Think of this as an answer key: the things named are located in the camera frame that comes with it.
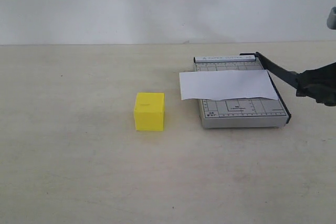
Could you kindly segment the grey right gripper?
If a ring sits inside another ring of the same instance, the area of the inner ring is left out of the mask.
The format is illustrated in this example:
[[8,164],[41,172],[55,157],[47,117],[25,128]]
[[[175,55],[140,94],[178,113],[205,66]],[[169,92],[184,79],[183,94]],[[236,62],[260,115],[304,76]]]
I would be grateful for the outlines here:
[[[336,7],[332,7],[327,18],[327,27],[336,29]],[[297,75],[298,97],[314,97],[316,103],[335,106],[335,63],[306,70]]]

